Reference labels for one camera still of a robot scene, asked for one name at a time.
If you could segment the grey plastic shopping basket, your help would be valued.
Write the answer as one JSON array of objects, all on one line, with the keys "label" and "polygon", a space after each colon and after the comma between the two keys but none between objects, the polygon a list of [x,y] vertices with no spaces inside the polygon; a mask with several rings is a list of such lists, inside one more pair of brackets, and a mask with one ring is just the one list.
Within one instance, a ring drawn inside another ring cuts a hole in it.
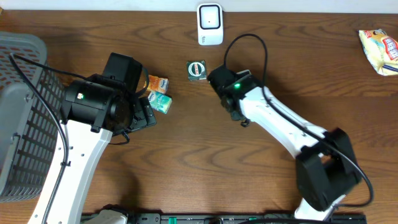
[{"label": "grey plastic shopping basket", "polygon": [[1,202],[40,195],[58,135],[53,119],[21,79],[9,54],[47,64],[41,39],[1,32]]}]

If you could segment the dark green round-logo box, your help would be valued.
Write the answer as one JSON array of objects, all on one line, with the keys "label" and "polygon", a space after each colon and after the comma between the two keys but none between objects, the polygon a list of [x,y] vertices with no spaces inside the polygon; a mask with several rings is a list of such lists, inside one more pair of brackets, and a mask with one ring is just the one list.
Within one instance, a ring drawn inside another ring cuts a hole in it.
[{"label": "dark green round-logo box", "polygon": [[205,80],[207,77],[206,63],[204,60],[187,62],[188,80],[190,82]]}]

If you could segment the white barcode scanner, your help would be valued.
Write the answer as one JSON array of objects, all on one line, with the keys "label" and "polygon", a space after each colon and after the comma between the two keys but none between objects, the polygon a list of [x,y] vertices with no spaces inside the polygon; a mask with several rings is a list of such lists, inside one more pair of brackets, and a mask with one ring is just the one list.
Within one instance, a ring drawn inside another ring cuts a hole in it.
[{"label": "white barcode scanner", "polygon": [[217,3],[203,3],[197,7],[198,43],[220,45],[223,43],[223,8]]}]

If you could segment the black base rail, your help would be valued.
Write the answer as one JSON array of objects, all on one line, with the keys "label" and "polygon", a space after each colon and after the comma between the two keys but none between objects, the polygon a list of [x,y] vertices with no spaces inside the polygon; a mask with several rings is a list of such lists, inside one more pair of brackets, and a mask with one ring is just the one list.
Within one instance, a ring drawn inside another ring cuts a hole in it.
[{"label": "black base rail", "polygon": [[[127,223],[133,224],[204,224],[204,223],[241,223],[248,220],[257,220],[263,218],[271,219],[293,219],[294,215],[289,213],[266,213],[266,214],[222,214],[222,215],[181,215],[159,213],[131,213],[127,216]],[[346,224],[367,224],[365,215],[361,214],[345,214],[332,215],[329,219],[332,223]]]}]

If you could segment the teal tissue pack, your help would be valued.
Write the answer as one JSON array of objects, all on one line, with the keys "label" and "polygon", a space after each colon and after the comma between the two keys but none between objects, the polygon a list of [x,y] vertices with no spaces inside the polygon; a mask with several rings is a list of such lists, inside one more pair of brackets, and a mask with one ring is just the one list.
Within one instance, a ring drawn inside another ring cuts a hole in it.
[{"label": "teal tissue pack", "polygon": [[172,104],[172,99],[170,97],[157,91],[151,91],[147,98],[151,107],[163,114],[167,114]]}]

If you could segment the large yellow snack bag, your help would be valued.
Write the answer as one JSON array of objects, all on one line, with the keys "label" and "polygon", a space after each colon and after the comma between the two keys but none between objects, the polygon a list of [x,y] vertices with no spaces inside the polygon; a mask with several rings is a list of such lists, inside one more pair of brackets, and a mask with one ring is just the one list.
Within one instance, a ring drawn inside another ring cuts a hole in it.
[{"label": "large yellow snack bag", "polygon": [[364,54],[376,73],[397,75],[397,41],[382,29],[359,30],[358,35]]}]

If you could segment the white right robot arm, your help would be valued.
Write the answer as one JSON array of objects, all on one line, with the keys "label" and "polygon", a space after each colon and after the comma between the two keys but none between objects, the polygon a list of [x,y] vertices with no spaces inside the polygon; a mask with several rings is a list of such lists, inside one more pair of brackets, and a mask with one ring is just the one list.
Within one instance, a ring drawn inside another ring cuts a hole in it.
[{"label": "white right robot arm", "polygon": [[249,70],[235,73],[218,67],[207,77],[233,120],[254,122],[283,145],[295,159],[302,201],[298,219],[325,221],[358,185],[361,174],[348,135],[314,125],[286,107]]}]

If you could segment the orange tissue pack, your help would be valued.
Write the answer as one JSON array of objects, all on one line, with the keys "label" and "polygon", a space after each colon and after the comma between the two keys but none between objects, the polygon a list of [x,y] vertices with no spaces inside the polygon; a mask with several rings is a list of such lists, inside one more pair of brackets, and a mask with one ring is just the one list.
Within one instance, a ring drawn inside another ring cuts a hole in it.
[{"label": "orange tissue pack", "polygon": [[166,94],[169,87],[169,79],[149,75],[149,83],[145,82],[144,87],[147,87],[147,91],[157,91],[161,94]]}]

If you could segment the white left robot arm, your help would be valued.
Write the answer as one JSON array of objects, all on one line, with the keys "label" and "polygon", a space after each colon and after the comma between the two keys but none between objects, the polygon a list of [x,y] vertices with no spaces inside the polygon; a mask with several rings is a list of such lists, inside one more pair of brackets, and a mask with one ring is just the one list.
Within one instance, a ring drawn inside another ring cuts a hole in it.
[{"label": "white left robot arm", "polygon": [[111,138],[154,126],[146,89],[147,69],[130,56],[112,53],[101,75],[65,89],[55,154],[29,223],[79,223],[99,159]]}]

